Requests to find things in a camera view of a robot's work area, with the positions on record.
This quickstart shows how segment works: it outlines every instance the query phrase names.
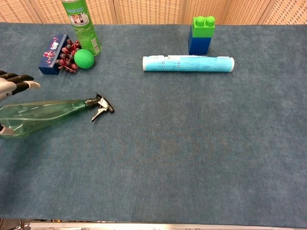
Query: green ball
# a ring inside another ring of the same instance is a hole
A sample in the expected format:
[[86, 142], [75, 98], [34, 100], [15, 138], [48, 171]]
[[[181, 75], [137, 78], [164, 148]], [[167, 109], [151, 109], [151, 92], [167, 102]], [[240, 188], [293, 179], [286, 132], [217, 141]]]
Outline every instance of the green ball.
[[77, 66], [82, 69], [88, 69], [94, 64], [94, 56], [87, 49], [79, 49], [73, 57]]

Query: blue box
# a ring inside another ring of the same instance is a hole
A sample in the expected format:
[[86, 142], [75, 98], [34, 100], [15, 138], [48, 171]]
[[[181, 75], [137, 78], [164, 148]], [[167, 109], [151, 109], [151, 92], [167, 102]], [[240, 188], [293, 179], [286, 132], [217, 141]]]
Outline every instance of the blue box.
[[193, 37], [192, 29], [190, 28], [188, 40], [188, 49], [190, 55], [206, 55], [210, 42], [210, 37]]
[[49, 42], [43, 57], [39, 63], [39, 69], [43, 74], [58, 75], [60, 72], [59, 66], [55, 64], [64, 46], [67, 45], [67, 34], [54, 34]]

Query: robot finger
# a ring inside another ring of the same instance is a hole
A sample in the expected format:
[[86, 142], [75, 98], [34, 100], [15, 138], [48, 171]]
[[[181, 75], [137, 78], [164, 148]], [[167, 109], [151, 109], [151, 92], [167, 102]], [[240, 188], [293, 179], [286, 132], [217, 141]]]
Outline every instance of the robot finger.
[[27, 89], [39, 89], [40, 84], [35, 81], [23, 81], [16, 84], [16, 89], [12, 91], [12, 95], [15, 95], [19, 92], [25, 91]]
[[6, 80], [14, 82], [14, 83], [20, 83], [20, 82], [23, 82], [23, 81], [33, 81], [34, 78], [32, 78], [29, 75], [24, 74], [24, 75], [19, 75], [19, 76], [16, 76], [16, 77], [8, 78]]
[[0, 75], [0, 78], [9, 79], [9, 78], [16, 77], [16, 76], [18, 76], [18, 74], [16, 73], [4, 73]]

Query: beige wall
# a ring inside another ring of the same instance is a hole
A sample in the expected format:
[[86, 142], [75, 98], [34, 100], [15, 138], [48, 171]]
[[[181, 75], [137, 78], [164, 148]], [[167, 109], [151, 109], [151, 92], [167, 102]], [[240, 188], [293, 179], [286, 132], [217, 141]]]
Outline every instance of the beige wall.
[[[307, 24], [307, 0], [87, 0], [95, 24]], [[69, 23], [60, 0], [0, 0], [0, 22]]]

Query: plastic bottle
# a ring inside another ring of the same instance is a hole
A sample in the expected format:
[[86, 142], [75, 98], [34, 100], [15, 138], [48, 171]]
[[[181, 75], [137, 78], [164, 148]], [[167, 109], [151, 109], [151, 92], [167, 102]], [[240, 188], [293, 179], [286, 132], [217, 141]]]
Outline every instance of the plastic bottle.
[[26, 137], [96, 105], [99, 105], [100, 108], [92, 121], [102, 112], [114, 112], [110, 103], [99, 94], [96, 98], [87, 100], [43, 101], [5, 105], [0, 108], [0, 138]]

